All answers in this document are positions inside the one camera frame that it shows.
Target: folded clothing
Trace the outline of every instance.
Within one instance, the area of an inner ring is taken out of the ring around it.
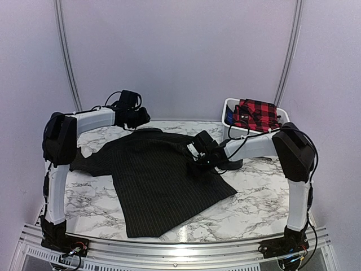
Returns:
[[[183,153],[188,135],[140,129],[84,158],[78,150],[71,170],[111,174],[128,237],[159,237],[216,202],[237,193],[215,171],[187,174]]]
[[[277,107],[272,103],[258,100],[240,100],[233,113],[234,126],[258,132],[279,128]]]

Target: white marble surface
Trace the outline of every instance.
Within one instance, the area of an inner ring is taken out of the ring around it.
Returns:
[[[222,124],[195,121],[153,121],[143,127],[195,135],[207,130],[219,143]],[[129,132],[118,127],[84,133],[78,140],[85,156]],[[111,176],[91,177],[69,172],[65,191],[68,232],[108,239],[152,242],[211,242],[259,237],[283,232],[288,214],[288,185],[278,161],[244,161],[238,172],[224,180],[238,193],[191,218],[159,238],[128,238],[122,209]]]

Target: red plaid shirt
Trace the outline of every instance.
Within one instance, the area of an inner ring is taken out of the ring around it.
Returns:
[[[269,128],[279,127],[276,110],[277,107],[272,103],[250,99],[240,100],[233,113],[233,119],[245,121],[250,130],[268,132]],[[248,129],[246,123],[235,123],[234,126]]]

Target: vertical metal trim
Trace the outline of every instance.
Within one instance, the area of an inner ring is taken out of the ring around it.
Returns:
[[[72,63],[70,60],[70,55],[69,55],[69,50],[68,50],[67,35],[65,34],[63,5],[61,3],[61,0],[54,0],[54,6],[55,6],[56,24],[58,26],[58,35],[59,35],[59,40],[60,40],[61,53],[63,55],[65,71],[67,73],[69,86],[71,89],[71,95],[73,98],[73,102],[74,102],[76,111],[82,111],[80,96],[78,93],[77,84],[75,82]]]
[[[278,84],[276,97],[274,100],[274,104],[276,106],[280,106],[280,104],[281,104],[282,97],[285,92],[292,60],[293,60],[294,54],[296,52],[296,47],[298,44],[298,37],[299,37],[300,27],[301,27],[302,11],[303,11],[303,0],[296,0],[296,4],[295,4],[295,8],[294,8],[293,23],[292,23],[292,31],[291,31],[290,38],[289,38],[286,59],[284,62],[281,78],[280,78],[280,81]]]

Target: white plastic bin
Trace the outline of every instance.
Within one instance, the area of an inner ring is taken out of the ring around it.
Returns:
[[[223,113],[222,113],[223,140],[228,138],[228,130],[230,129],[230,125],[226,124],[224,121],[226,119],[226,108],[227,108],[227,106],[229,106],[229,108],[232,111],[234,111],[236,105],[239,104],[239,101],[240,101],[240,99],[228,98],[224,102]],[[278,119],[279,123],[284,124],[284,123],[289,122],[289,117],[287,115],[287,112],[282,110],[281,108],[277,108],[277,115],[281,116],[281,118]],[[232,137],[240,137],[241,135],[245,136],[245,135],[247,135],[247,131],[248,131],[247,129],[232,126],[231,136]],[[250,130],[249,134],[251,134],[251,135],[252,134],[260,134],[260,132]]]

